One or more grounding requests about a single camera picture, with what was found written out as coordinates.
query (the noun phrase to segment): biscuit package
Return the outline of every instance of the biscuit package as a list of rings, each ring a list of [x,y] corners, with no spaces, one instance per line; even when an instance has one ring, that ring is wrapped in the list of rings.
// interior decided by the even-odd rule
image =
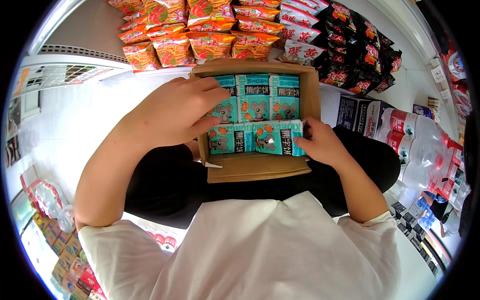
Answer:
[[[268,74],[235,75],[239,122],[270,120]]]
[[[207,117],[219,117],[223,123],[237,123],[239,114],[237,109],[237,89],[235,87],[235,77],[233,75],[214,76],[221,87],[230,92],[230,98],[217,104],[207,112]]]
[[[270,75],[270,119],[299,119],[300,81],[295,75]]]
[[[293,143],[295,136],[303,136],[301,120],[254,122],[252,129],[257,152],[292,156],[306,155]]]
[[[215,126],[208,132],[207,137],[210,154],[255,151],[251,123]]]

